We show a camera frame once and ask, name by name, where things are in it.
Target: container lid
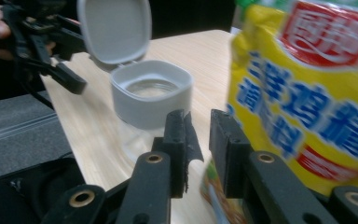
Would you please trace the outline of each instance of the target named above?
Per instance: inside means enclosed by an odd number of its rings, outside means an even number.
[[[145,55],[152,24],[148,0],[78,0],[77,15],[87,51],[98,65]]]

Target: wooden table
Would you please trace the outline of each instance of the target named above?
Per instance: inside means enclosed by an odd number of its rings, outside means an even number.
[[[176,64],[194,78],[192,120],[205,162],[192,161],[189,191],[172,200],[172,223],[214,223],[212,208],[200,196],[200,181],[211,158],[208,148],[212,108],[225,109],[232,35],[208,31],[152,40],[145,60]],[[122,124],[117,118],[109,73],[99,69],[87,53],[67,65],[87,80],[82,95],[74,95],[49,77],[43,77],[48,94],[88,184],[108,190],[131,176],[133,161],[123,152]]]

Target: snack bag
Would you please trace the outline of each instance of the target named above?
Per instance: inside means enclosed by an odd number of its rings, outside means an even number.
[[[255,150],[282,156],[324,195],[358,186],[358,1],[351,3],[251,4],[232,41],[228,112]]]

